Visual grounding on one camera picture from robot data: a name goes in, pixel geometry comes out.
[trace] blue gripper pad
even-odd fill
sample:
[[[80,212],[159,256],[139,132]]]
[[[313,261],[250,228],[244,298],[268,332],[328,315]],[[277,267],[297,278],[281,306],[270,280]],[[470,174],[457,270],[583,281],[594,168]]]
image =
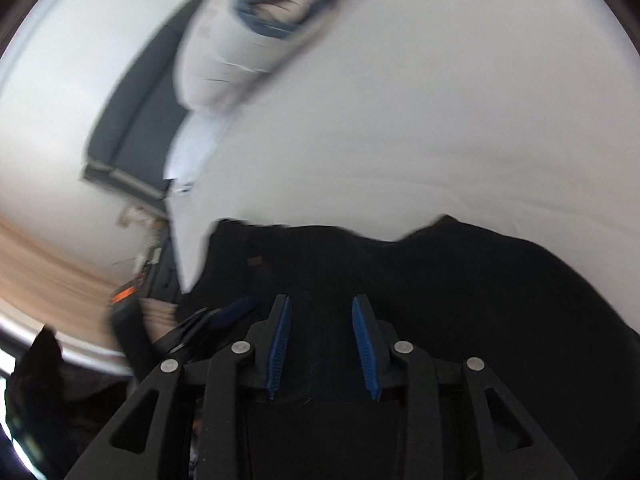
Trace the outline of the blue gripper pad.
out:
[[[269,357],[267,360],[267,381],[265,388],[269,399],[273,399],[278,387],[280,386],[280,377],[284,367],[284,355],[287,352],[287,342],[289,341],[289,333],[291,332],[291,300],[287,298],[284,302],[280,317],[276,326]]]
[[[370,391],[371,398],[379,400],[382,388],[378,379],[378,356],[374,348],[367,317],[369,316],[364,314],[360,299],[356,296],[351,304],[351,321],[353,322],[353,333],[356,336],[358,353],[360,354],[360,365],[362,366],[365,386]]]

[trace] beige object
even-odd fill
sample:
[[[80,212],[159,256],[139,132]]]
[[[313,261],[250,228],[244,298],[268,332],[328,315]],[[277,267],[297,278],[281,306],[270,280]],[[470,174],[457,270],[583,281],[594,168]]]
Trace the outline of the beige object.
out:
[[[107,322],[114,282],[90,264],[63,253],[0,216],[0,324],[26,340],[48,324],[73,361],[110,371],[126,362]],[[173,327],[173,305],[143,300],[149,333]]]

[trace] round screw head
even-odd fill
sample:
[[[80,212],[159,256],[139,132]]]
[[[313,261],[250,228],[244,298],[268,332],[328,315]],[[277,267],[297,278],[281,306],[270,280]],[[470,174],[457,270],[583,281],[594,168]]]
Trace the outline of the round screw head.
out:
[[[167,359],[166,361],[162,361],[160,369],[165,374],[170,374],[171,372],[175,372],[179,366],[180,365],[178,364],[178,361],[176,361],[175,359]]]
[[[399,354],[410,354],[414,351],[414,346],[408,341],[397,341],[394,350]]]
[[[484,361],[479,357],[470,357],[466,360],[466,367],[475,372],[484,370]]]
[[[246,354],[251,349],[251,343],[247,341],[236,341],[231,345],[234,354]]]

